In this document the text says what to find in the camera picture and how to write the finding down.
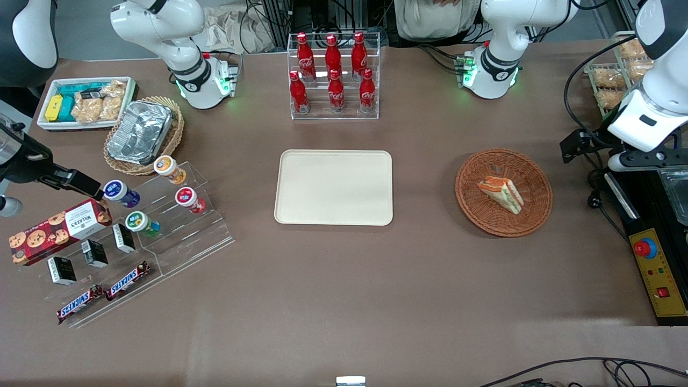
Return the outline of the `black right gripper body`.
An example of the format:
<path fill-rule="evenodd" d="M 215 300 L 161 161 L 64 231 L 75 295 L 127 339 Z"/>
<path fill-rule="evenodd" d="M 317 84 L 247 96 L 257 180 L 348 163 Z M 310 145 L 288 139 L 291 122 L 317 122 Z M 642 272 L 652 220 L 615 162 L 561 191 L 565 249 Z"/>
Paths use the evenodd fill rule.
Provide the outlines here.
<path fill-rule="evenodd" d="M 2 127 L 2 181 L 54 184 L 52 151 L 22 129 Z"/>

